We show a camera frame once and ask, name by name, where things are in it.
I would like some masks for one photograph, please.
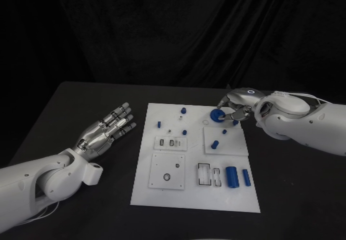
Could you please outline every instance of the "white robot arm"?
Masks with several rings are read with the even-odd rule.
[[[254,113],[257,126],[278,140],[296,140],[300,144],[327,153],[346,156],[346,105],[323,104],[310,106],[293,96],[303,93],[275,91],[265,96],[252,88],[232,90],[222,98],[218,109],[228,103],[235,110],[219,116],[219,120],[247,120]]]
[[[98,184],[102,168],[89,161],[136,127],[136,123],[124,127],[133,119],[128,106],[124,103],[87,128],[74,148],[0,169],[0,233],[69,198],[82,182],[89,186]]]

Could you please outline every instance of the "white cable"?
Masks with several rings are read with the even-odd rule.
[[[45,208],[45,212],[39,215],[39,217],[36,217],[35,219],[29,219],[29,220],[23,221],[23,222],[22,222],[20,224],[17,224],[16,226],[20,226],[20,225],[23,225],[23,224],[27,224],[27,223],[36,221],[38,219],[42,219],[42,218],[48,217],[48,216],[56,211],[58,207],[59,207],[59,202],[58,202],[58,204],[56,204],[56,207],[55,207],[53,211],[52,211],[48,215],[42,216],[42,215],[46,213],[46,211],[48,211],[48,207],[46,207],[46,208]]]
[[[304,93],[291,93],[291,92],[287,92],[287,94],[290,94],[290,95],[297,95],[297,96],[303,96],[303,97],[309,97],[309,98],[311,98],[311,99],[317,99],[317,100],[320,100],[320,101],[323,101],[323,102],[332,104],[332,102],[329,102],[329,101],[326,101],[326,100],[317,98],[316,96],[313,96],[313,95],[310,95],[310,94],[304,94]]]

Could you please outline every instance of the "blue disc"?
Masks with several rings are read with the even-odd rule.
[[[222,123],[225,120],[219,120],[219,116],[226,115],[225,112],[221,109],[213,109],[211,111],[211,119],[216,122],[216,123]]]

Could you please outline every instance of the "black backdrop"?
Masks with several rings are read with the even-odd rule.
[[[4,164],[61,82],[254,87],[346,104],[345,0],[6,0]]]

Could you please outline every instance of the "table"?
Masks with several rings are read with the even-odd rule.
[[[137,127],[94,161],[104,168],[98,185],[82,184],[51,216],[12,228],[0,239],[345,239],[345,157],[275,140],[254,118],[241,124],[261,213],[130,205],[149,103],[215,106],[228,91],[62,83],[10,165],[72,147],[82,130],[124,102]]]

